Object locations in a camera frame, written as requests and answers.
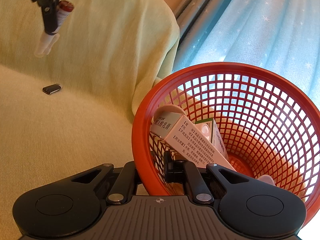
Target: silver bolt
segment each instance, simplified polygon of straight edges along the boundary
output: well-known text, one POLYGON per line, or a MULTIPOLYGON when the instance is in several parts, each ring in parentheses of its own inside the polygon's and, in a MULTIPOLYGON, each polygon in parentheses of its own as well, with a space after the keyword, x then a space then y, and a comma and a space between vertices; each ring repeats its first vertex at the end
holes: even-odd
POLYGON ((124 196, 118 193, 111 194, 108 199, 113 202, 119 202, 123 200, 124 196))
POLYGON ((211 196, 206 193, 201 193, 196 196, 196 199, 199 201, 202 201, 202 202, 206 202, 206 201, 211 200, 211 196))

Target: beige cloth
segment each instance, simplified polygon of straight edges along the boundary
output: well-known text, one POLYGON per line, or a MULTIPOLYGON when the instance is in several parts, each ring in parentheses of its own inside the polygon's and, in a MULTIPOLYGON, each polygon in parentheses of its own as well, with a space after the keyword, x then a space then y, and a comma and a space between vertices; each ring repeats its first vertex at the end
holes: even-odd
POLYGON ((0 239, 18 239, 24 192, 102 163, 131 161, 133 114, 169 75, 179 28, 163 0, 70 0, 51 53, 30 0, 0 0, 0 239), (60 83, 46 95, 42 88, 60 83))

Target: basket rim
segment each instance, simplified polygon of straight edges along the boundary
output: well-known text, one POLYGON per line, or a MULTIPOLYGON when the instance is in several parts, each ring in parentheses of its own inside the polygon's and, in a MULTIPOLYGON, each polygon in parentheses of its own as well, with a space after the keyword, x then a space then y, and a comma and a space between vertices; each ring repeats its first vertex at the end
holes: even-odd
MULTIPOLYGON (((297 102, 301 108, 304 107, 303 111, 309 118, 320 119, 318 108, 302 90, 278 74, 257 66, 236 62, 212 62, 194 65, 172 73, 161 80, 147 93, 137 109, 132 125, 132 153, 134 162, 141 181, 150 195, 170 195, 169 191, 164 188, 150 155, 149 130, 150 121, 153 115, 152 109, 159 99, 164 96, 166 91, 170 90, 172 87, 184 84, 185 81, 192 80, 195 74, 199 77, 206 76, 209 72, 212 73, 213 67, 217 74, 218 72, 220 74, 233 72, 244 75, 249 75, 250 73, 254 74, 255 78, 260 78, 265 82, 270 81, 272 85, 276 83, 277 87, 284 90, 288 96, 294 98, 294 101, 297 102)), ((319 122, 312 122, 315 134, 319 134, 320 132, 320 123, 318 123, 319 122)), ((310 201, 308 199, 308 212, 304 225, 306 225, 319 210, 320 178, 315 184, 314 190, 316 190, 316 192, 313 192, 310 201)))

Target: gray curtain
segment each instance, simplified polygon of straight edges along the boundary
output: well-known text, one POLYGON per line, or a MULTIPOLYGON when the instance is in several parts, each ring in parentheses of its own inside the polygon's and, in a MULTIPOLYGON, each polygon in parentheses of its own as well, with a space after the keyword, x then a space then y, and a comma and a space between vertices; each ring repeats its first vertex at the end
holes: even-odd
POLYGON ((231 0, 183 0, 174 14, 180 27, 180 43, 173 72, 190 65, 231 0))

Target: glue stick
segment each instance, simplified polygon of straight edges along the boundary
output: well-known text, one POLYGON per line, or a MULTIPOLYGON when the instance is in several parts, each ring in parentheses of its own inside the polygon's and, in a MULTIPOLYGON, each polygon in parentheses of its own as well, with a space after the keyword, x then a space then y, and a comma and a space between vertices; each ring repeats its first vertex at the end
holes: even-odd
POLYGON ((66 0, 61 0, 59 5, 57 6, 57 20, 58 20, 58 27, 52 33, 46 33, 43 31, 41 34, 40 40, 36 46, 35 56, 36 57, 43 57, 44 55, 48 55, 51 51, 53 44, 58 40, 59 34, 58 31, 62 26, 62 23, 68 17, 70 12, 74 9, 74 5, 66 0))

